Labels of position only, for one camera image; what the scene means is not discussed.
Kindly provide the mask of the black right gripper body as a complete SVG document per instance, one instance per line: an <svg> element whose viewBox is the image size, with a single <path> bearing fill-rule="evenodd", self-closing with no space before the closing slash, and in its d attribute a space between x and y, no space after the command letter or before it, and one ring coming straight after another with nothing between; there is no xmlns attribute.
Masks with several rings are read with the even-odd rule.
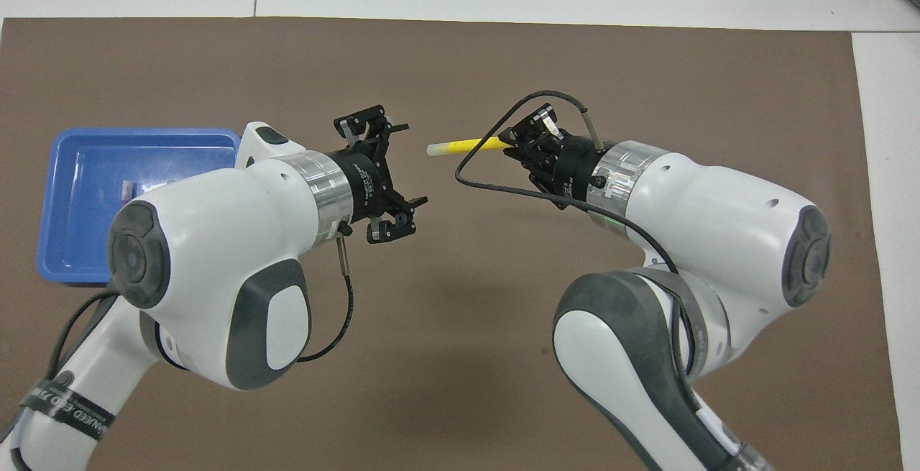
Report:
<svg viewBox="0 0 920 471"><path fill-rule="evenodd" d="M598 150L591 137L568 134L560 140L547 134L533 147L532 183L544 193L585 202L589 179L611 147L604 141Z"/></svg>

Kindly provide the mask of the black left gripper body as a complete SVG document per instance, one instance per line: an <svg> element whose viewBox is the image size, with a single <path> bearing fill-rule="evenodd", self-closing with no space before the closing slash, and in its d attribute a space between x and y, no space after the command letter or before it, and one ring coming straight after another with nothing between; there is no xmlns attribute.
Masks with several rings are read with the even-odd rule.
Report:
<svg viewBox="0 0 920 471"><path fill-rule="evenodd" d="M384 163L372 159L378 146L378 142L358 142L354 149L346 147L326 154L342 169L351 189L354 205L349 224L382 213L385 206L384 187L393 186L390 180L382 176Z"/></svg>

